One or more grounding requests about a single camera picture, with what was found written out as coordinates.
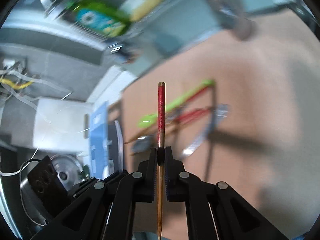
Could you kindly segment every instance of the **tan tabletop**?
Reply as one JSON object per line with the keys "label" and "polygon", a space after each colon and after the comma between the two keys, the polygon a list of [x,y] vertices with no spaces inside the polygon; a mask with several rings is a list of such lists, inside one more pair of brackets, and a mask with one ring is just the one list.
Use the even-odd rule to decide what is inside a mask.
{"label": "tan tabletop", "polygon": [[[195,88],[205,79],[217,82],[218,103],[230,113],[210,140],[184,161],[186,171],[210,183],[225,181],[258,210],[265,188],[277,180],[273,155],[295,147],[300,135],[299,113],[289,68],[290,60],[318,57],[320,46],[304,23],[291,11],[257,17],[255,36],[237,41],[221,31],[207,41],[179,54],[130,85],[123,93],[124,140],[139,131],[138,120],[157,111],[157,84],[166,83],[166,102]],[[199,97],[189,109],[211,104],[210,94]],[[204,129],[209,116],[166,139],[178,156]],[[125,146],[129,172],[137,169],[148,153],[131,156]],[[285,234],[286,226],[276,225]],[[135,231],[156,232],[156,206],[138,203]],[[184,203],[164,205],[163,237],[188,239]]]}

